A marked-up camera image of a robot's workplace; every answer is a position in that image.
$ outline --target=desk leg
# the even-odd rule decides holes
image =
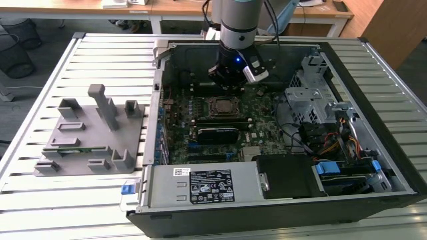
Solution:
[[[161,35],[161,16],[149,16],[152,34]]]
[[[336,22],[331,27],[331,30],[328,31],[327,37],[328,38],[339,38],[341,35],[341,32],[344,30],[345,24],[348,19],[347,18],[341,18],[341,19],[335,19]]]
[[[0,99],[5,102],[9,103],[13,101],[13,94],[6,90],[5,86],[0,82]]]

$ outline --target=white sticker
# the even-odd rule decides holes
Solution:
[[[336,15],[335,18],[336,19],[349,19],[352,16],[348,15]]]
[[[224,194],[222,194],[222,197],[224,197],[224,198],[232,198],[233,196],[234,196],[233,193],[224,193]]]
[[[189,176],[190,168],[173,168],[173,177]]]
[[[128,11],[130,14],[148,14],[146,11]]]

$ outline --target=power supply label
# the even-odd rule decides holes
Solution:
[[[232,171],[192,171],[189,201],[193,205],[234,202]]]

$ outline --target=black mesh trash bin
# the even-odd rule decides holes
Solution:
[[[8,34],[18,37],[18,44],[25,50],[36,49],[41,46],[41,39],[36,30],[36,25],[30,19],[1,18],[0,25]]]
[[[0,70],[10,79],[20,79],[33,73],[36,67],[20,46],[16,35],[0,34]]]

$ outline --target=green circuit board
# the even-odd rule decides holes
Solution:
[[[209,118],[209,98],[194,97],[188,89],[174,91],[164,101],[166,111],[166,132],[169,165],[210,163],[190,161],[197,156],[224,156],[225,162],[242,162],[244,147],[258,147],[261,155],[285,154],[285,143],[273,116],[277,92],[265,87],[246,84],[244,94],[236,97],[238,115],[250,119],[250,128],[238,132],[234,144],[197,145],[192,120]]]

